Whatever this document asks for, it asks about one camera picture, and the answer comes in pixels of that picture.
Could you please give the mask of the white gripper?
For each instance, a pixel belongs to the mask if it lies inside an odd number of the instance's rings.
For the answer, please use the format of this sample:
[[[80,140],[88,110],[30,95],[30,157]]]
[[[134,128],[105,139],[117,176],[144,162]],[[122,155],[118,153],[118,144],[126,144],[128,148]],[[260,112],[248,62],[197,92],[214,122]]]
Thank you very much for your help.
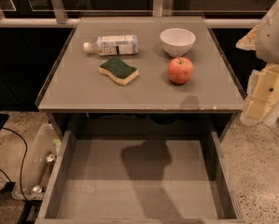
[[[257,49],[258,25],[237,43],[242,50]],[[247,126],[263,122],[272,126],[279,119],[279,64],[268,63],[261,71],[253,70],[248,80],[247,96],[240,121]]]

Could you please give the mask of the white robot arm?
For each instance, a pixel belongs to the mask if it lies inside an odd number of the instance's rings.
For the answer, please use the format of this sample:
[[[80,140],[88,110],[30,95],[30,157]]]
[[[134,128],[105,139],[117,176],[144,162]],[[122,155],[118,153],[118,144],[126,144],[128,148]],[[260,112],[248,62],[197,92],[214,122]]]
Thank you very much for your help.
[[[272,126],[279,118],[279,0],[236,48],[254,50],[267,63],[261,71],[253,70],[248,79],[240,121],[248,126],[261,122]]]

